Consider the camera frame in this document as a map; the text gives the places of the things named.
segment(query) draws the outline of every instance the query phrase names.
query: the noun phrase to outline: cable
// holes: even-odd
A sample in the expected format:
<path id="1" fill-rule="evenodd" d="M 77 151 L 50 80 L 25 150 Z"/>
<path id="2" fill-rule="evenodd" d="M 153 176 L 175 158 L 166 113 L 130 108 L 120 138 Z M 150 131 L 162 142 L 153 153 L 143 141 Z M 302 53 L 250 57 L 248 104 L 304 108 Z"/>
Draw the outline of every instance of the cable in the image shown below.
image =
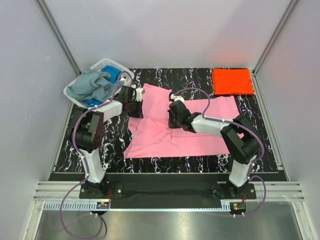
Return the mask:
<path id="1" fill-rule="evenodd" d="M 92 236 L 92 237 L 83 238 L 83 237 L 78 237 L 78 236 L 72 234 L 72 233 L 67 229 L 67 227 L 66 227 L 66 225 L 65 225 L 65 223 L 64 223 L 64 220 L 63 220 L 62 207 L 63 207 L 63 205 L 64 205 L 64 202 L 65 202 L 66 198 L 68 197 L 68 195 L 69 195 L 76 187 L 80 186 L 80 185 L 83 184 L 85 181 L 87 181 L 88 178 L 89 178 L 89 175 L 90 175 L 90 169 L 89 169 L 89 165 L 88 165 L 88 161 L 87 161 L 87 159 L 86 159 L 86 156 L 85 156 L 85 154 L 78 148 L 78 146 L 77 146 L 77 144 L 76 144 L 76 133 L 77 133 L 77 129 L 78 129 L 79 125 L 80 125 L 81 120 L 82 120 L 88 113 L 92 112 L 93 110 L 102 108 L 102 107 L 108 105 L 109 103 L 111 103 L 111 102 L 113 101 L 113 99 L 114 99 L 114 97 L 115 97 L 115 94 L 116 94 L 116 91 L 118 90 L 119 80 L 121 79 L 122 74 L 124 74 L 124 73 L 126 73 L 126 74 L 129 76 L 129 78 L 131 79 L 131 82 L 133 81 L 131 75 L 130 75 L 127 71 L 122 71 L 122 72 L 119 74 L 118 78 L 117 78 L 117 81 L 116 81 L 116 83 L 115 83 L 115 88 L 114 88 L 114 91 L 113 91 L 113 93 L 112 93 L 112 97 L 110 98 L 110 100 L 108 100 L 107 102 L 105 102 L 105 103 L 103 103 L 103 104 L 100 104 L 99 106 L 95 106 L 95 107 L 89 108 L 87 111 L 85 111 L 85 112 L 79 117 L 79 119 L 76 121 L 76 124 L 75 124 L 74 129 L 73 129 L 73 132 L 72 132 L 72 143 L 73 143 L 73 146 L 74 146 L 75 150 L 81 155 L 81 158 L 82 158 L 83 161 L 84 161 L 84 165 L 85 165 L 84 167 L 86 168 L 87 174 L 86 174 L 84 180 L 82 180 L 81 182 L 79 182 L 78 184 L 76 184 L 74 187 L 72 187 L 72 188 L 67 192 L 67 194 L 64 196 L 64 198 L 62 199 L 61 204 L 60 204 L 59 216 L 60 216 L 60 222 L 61 222 L 61 225 L 62 225 L 63 229 L 66 231 L 67 234 L 69 234 L 71 237 L 73 237 L 73 238 L 75 238 L 75 239 L 79 239 L 79 240 L 95 239 L 95 238 L 101 233 L 102 227 L 103 227 L 103 218 L 102 218 L 100 215 L 97 215 L 97 214 L 96 214 L 96 216 L 99 217 L 100 223 L 101 223 L 101 224 L 100 224 L 100 229 L 99 229 L 99 231 L 97 232 L 96 235 L 94 235 L 94 236 Z"/>
<path id="2" fill-rule="evenodd" d="M 79 219 L 82 219 L 82 218 L 90 216 L 90 215 L 92 215 L 92 214 L 91 213 L 86 213 L 84 215 L 81 215 L 81 216 L 75 218 L 72 222 L 68 223 L 66 225 L 66 227 L 69 227 L 69 226 L 73 225 L 74 223 L 76 223 L 77 221 L 79 221 Z M 48 226 L 52 230 L 53 233 L 60 233 L 61 231 L 64 231 L 63 228 L 61 228 L 59 230 L 55 230 L 54 227 L 51 224 L 51 220 L 50 219 L 51 218 L 49 218 Z M 104 225 L 105 233 L 104 233 L 103 236 L 101 236 L 101 239 L 104 239 L 107 236 L 108 227 L 107 227 L 106 221 L 103 218 L 102 218 L 102 222 L 103 222 L 103 225 Z"/>
<path id="3" fill-rule="evenodd" d="M 182 89 L 182 90 L 180 90 L 180 91 L 177 91 L 174 95 L 176 96 L 177 94 L 179 94 L 179 93 L 181 93 L 181 92 L 183 92 L 183 91 L 186 91 L 186 90 L 198 90 L 198 91 L 204 93 L 204 94 L 206 95 L 206 97 L 208 98 L 208 104 L 207 104 L 207 106 L 205 107 L 205 109 L 204 109 L 203 112 L 202 112 L 202 117 L 203 117 L 204 119 L 210 120 L 210 121 L 214 121 L 214 122 L 219 122 L 219 123 L 227 123 L 227 124 L 236 125 L 237 127 L 242 128 L 243 130 L 247 131 L 249 134 L 251 134 L 251 136 L 253 136 L 253 137 L 257 140 L 257 142 L 259 143 L 260 148 L 261 148 L 261 153 L 260 153 L 259 156 L 257 156 L 257 157 L 256 157 L 254 160 L 252 160 L 252 162 L 251 162 L 250 167 L 249 167 L 248 172 L 247 172 L 247 175 L 246 175 L 247 177 L 249 177 L 249 175 L 250 175 L 250 173 L 251 173 L 251 170 L 252 170 L 252 167 L 253 167 L 253 164 L 254 164 L 256 161 L 262 159 L 262 157 L 263 157 L 264 154 L 265 154 L 265 148 L 264 148 L 264 145 L 263 145 L 262 141 L 260 140 L 260 138 L 259 138 L 253 131 L 251 131 L 249 128 L 247 128 L 247 127 L 245 127 L 245 126 L 243 126 L 243 125 L 241 125 L 241 124 L 239 124 L 239 123 L 236 123 L 236 122 L 233 122 L 233 121 L 229 121 L 229 120 L 222 120 L 222 119 L 217 119 L 217 118 L 214 118 L 214 117 L 207 117 L 207 116 L 205 116 L 205 113 L 206 113 L 207 109 L 208 109 L 209 106 L 210 106 L 210 96 L 209 96 L 208 93 L 206 93 L 206 92 L 203 91 L 202 89 L 199 89 L 199 88 L 197 88 L 197 87 L 187 87 L 187 88 L 184 88 L 184 89 Z"/>
<path id="4" fill-rule="evenodd" d="M 259 209 L 261 209 L 262 206 L 265 204 L 266 197 L 267 197 L 267 187 L 266 187 L 265 181 L 264 181 L 260 176 L 258 176 L 258 175 L 253 175 L 253 176 L 249 179 L 249 181 L 252 181 L 252 179 L 259 179 L 259 180 L 262 182 L 264 194 L 263 194 L 262 202 L 261 202 L 261 204 L 259 205 L 259 207 L 258 207 L 256 210 L 247 213 L 246 216 L 251 216 L 251 215 L 255 214 Z"/>
<path id="5" fill-rule="evenodd" d="M 246 194 L 244 193 L 244 194 L 243 194 L 243 199 L 242 199 L 241 203 L 244 203 L 244 202 L 246 201 L 246 198 L 247 198 L 247 197 L 246 197 Z"/>
<path id="6" fill-rule="evenodd" d="M 200 91 L 200 92 L 202 92 L 202 93 L 204 93 L 204 94 L 206 95 L 206 97 L 208 98 L 208 104 L 206 105 L 205 109 L 204 109 L 203 112 L 202 112 L 202 117 L 205 118 L 205 112 L 207 111 L 207 109 L 208 109 L 209 106 L 210 106 L 210 96 L 209 96 L 209 94 L 206 93 L 205 91 L 203 91 L 202 89 L 197 88 L 197 87 L 187 87 L 187 88 L 181 89 L 180 91 L 177 91 L 177 92 L 176 92 L 175 94 L 173 94 L 173 95 L 176 96 L 177 94 L 182 93 L 182 92 L 184 92 L 184 91 L 186 91 L 186 90 L 198 90 L 198 91 Z"/>
<path id="7" fill-rule="evenodd" d="M 108 196 L 109 196 L 109 205 L 110 205 L 111 197 L 112 197 L 112 190 L 111 189 L 108 190 Z"/>

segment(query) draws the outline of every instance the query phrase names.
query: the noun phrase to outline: white wall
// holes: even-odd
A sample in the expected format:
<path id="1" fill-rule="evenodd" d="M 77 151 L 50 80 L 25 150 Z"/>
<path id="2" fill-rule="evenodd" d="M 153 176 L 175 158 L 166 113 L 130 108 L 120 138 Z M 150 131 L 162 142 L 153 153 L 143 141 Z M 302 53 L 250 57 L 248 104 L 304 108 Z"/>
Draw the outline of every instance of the white wall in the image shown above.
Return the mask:
<path id="1" fill-rule="evenodd" d="M 320 1 L 300 1 L 258 80 L 285 156 L 320 236 Z"/>
<path id="2" fill-rule="evenodd" d="M 81 68 L 253 68 L 290 0 L 46 0 Z"/>
<path id="3" fill-rule="evenodd" d="M 76 76 L 35 0 L 0 2 L 0 239 L 17 240 L 45 180 Z"/>

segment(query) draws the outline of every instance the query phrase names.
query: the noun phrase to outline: black and white patterned surface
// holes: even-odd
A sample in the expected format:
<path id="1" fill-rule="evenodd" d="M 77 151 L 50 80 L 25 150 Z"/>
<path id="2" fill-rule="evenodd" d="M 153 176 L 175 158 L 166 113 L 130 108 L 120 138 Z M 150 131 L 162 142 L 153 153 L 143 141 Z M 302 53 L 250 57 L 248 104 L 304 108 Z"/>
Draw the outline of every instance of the black and white patterned surface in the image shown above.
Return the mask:
<path id="1" fill-rule="evenodd" d="M 171 89 L 173 92 L 195 87 L 206 91 L 213 98 L 216 97 L 213 96 L 212 68 L 143 68 L 132 71 L 135 75 L 134 83 L 139 87 L 148 83 Z M 186 100 L 205 98 L 203 93 L 194 90 L 185 91 L 182 96 Z M 277 172 L 277 164 L 256 97 L 236 95 L 234 99 L 240 114 L 251 120 L 263 138 L 265 155 L 255 164 L 253 171 Z M 123 114 L 109 119 L 104 124 L 104 137 L 99 153 L 102 167 L 107 173 L 221 173 L 230 170 L 232 158 L 229 155 L 124 158 L 123 152 L 132 140 L 128 120 L 129 117 Z M 76 150 L 66 137 L 54 172 L 84 172 Z"/>

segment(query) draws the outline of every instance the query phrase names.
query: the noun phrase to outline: gray cloth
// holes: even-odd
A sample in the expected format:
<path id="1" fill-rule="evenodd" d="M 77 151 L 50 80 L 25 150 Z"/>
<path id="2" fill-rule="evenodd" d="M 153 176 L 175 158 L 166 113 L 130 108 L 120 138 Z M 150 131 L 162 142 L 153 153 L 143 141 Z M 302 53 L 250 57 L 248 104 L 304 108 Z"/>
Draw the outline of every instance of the gray cloth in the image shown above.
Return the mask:
<path id="1" fill-rule="evenodd" d="M 75 83 L 67 87 L 66 93 L 79 102 L 88 99 L 105 102 L 111 98 L 116 87 L 116 84 L 108 81 L 110 77 L 111 74 L 108 72 L 85 68 Z"/>

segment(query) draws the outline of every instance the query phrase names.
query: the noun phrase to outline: metal floor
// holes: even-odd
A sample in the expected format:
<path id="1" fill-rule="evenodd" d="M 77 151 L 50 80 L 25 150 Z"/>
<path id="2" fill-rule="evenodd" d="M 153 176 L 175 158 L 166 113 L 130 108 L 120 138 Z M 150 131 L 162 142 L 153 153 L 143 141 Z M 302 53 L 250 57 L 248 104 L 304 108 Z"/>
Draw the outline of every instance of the metal floor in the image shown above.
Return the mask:
<path id="1" fill-rule="evenodd" d="M 247 212 L 258 204 L 248 202 Z M 83 211 L 64 211 L 65 224 L 73 222 Z M 266 202 L 257 214 L 233 218 L 221 212 L 129 212 L 110 211 L 103 215 L 100 237 L 105 240 L 302 240 L 302 235 L 289 202 Z M 97 233 L 100 221 L 86 216 L 68 229 L 88 238 Z M 44 210 L 36 240 L 73 239 L 62 230 L 59 211 Z"/>

